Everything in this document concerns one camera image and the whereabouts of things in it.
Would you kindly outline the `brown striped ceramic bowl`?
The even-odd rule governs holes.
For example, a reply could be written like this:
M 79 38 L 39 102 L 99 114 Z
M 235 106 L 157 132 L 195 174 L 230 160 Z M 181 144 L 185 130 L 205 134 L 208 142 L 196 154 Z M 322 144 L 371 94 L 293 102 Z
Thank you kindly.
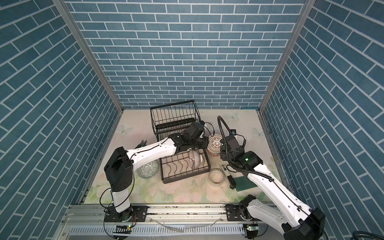
M 197 170 L 204 165 L 205 159 L 197 150 L 189 150 L 189 160 L 192 170 Z

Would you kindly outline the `green rimmed striped bowl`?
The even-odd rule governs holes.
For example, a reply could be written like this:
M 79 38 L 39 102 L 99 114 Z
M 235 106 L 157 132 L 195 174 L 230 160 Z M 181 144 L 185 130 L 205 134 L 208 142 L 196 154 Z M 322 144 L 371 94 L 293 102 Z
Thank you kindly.
M 141 166 L 140 168 L 137 169 L 137 173 L 139 175 L 139 177 L 143 178 L 143 179 L 149 179 L 151 177 L 153 177 L 154 175 L 157 174 L 157 172 L 159 171 L 160 169 L 160 164 L 159 164 L 159 161 L 156 160 L 156 161 L 152 161 L 148 164 L 145 164 L 143 166 Z

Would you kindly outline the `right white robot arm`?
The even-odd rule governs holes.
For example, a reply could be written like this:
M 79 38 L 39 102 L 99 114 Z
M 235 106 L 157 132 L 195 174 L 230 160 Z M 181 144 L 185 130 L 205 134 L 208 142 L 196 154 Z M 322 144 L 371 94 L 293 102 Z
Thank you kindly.
M 324 212 L 312 209 L 292 194 L 268 169 L 254 152 L 246 152 L 233 134 L 223 136 L 221 157 L 237 172 L 242 173 L 257 185 L 274 203 L 275 207 L 263 204 L 254 196 L 242 202 L 245 215 L 256 218 L 277 230 L 286 240 L 318 240 L 327 237 Z

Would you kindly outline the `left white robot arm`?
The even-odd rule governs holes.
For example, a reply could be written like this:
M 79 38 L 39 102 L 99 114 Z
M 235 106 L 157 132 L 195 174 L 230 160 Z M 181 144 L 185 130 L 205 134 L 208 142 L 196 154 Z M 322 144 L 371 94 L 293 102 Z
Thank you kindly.
M 134 185 L 134 171 L 143 165 L 160 158 L 188 153 L 187 170 L 197 170 L 203 166 L 204 158 L 199 150 L 206 149 L 208 145 L 208 138 L 204 133 L 205 125 L 195 122 L 183 132 L 172 133 L 157 143 L 132 150 L 125 150 L 123 147 L 115 149 L 104 167 L 111 188 L 114 210 L 118 214 L 129 212 L 131 207 L 129 188 Z

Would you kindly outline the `green sponge pad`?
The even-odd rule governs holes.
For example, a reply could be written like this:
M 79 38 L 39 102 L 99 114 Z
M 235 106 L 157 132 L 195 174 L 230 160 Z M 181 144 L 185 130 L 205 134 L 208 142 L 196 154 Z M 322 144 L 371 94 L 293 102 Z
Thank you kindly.
M 241 191 L 245 191 L 245 190 L 253 189 L 253 188 L 257 187 L 257 185 L 255 183 L 253 183 L 251 180 L 249 180 L 245 176 L 236 177 L 236 178 L 234 178 L 234 180 L 236 183 L 236 191 L 237 192 L 241 192 Z

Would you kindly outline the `right controller board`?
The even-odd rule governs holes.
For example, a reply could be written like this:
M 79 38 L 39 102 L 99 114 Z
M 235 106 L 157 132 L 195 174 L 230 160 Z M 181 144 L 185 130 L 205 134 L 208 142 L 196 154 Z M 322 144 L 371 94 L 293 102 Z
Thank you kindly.
M 243 224 L 243 236 L 248 240 L 254 240 L 259 234 L 259 226 L 257 224 Z

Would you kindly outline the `controller board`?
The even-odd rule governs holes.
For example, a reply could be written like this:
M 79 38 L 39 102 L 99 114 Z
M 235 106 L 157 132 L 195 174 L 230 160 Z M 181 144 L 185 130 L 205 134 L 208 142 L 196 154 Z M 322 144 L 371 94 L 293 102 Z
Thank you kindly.
M 259 234 L 259 226 L 257 224 L 243 224 L 243 236 L 248 240 L 254 240 Z
M 113 235 L 118 236 L 118 235 L 123 235 L 123 234 L 131 234 L 132 233 L 132 226 L 128 225 L 117 225 L 113 231 Z

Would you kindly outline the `left controller board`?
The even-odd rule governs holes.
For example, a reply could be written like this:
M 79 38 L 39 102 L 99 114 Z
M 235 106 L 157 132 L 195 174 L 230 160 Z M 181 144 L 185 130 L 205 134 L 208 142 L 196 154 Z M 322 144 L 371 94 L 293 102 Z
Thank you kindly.
M 117 225 L 113 231 L 113 235 L 118 236 L 118 235 L 123 235 L 123 234 L 131 234 L 132 233 L 132 226 L 128 225 Z

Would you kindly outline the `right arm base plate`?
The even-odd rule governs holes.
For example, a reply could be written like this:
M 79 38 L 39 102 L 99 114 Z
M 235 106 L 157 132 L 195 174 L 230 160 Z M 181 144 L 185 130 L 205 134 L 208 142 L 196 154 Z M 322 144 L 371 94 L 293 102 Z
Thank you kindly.
M 260 221 L 260 219 L 251 217 L 251 215 L 245 210 L 245 208 L 240 205 L 226 204 L 224 206 L 224 209 L 226 211 L 228 222 Z

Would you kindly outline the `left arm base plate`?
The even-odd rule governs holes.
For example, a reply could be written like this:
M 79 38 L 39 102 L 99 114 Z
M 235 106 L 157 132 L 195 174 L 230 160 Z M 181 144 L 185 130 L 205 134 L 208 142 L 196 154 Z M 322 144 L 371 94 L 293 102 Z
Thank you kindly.
M 113 206 L 108 207 L 105 222 L 107 223 L 132 223 L 145 222 L 148 206 L 130 206 L 128 209 L 118 213 Z

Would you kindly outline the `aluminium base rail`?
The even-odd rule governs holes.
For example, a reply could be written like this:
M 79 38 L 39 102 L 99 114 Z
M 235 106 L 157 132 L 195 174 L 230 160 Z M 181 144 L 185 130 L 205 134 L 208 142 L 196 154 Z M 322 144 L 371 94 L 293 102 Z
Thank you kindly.
M 228 222 L 224 206 L 226 203 L 216 204 L 133 204 L 133 206 L 148 206 L 148 213 L 145 222 L 132 223 L 107 223 L 106 213 L 99 205 L 72 205 L 61 223 L 55 239 L 66 239 L 79 236 L 97 237 L 155 237 L 155 236 L 176 236 L 176 235 L 224 235 L 244 234 L 243 224 L 257 224 L 263 232 L 270 227 L 263 221 L 240 221 Z M 163 224 L 181 228 L 184 225 L 211 224 L 217 219 L 212 227 L 187 230 L 185 233 L 178 233 L 167 230 L 150 218 Z M 115 236 L 113 231 L 117 225 L 133 225 L 131 234 Z

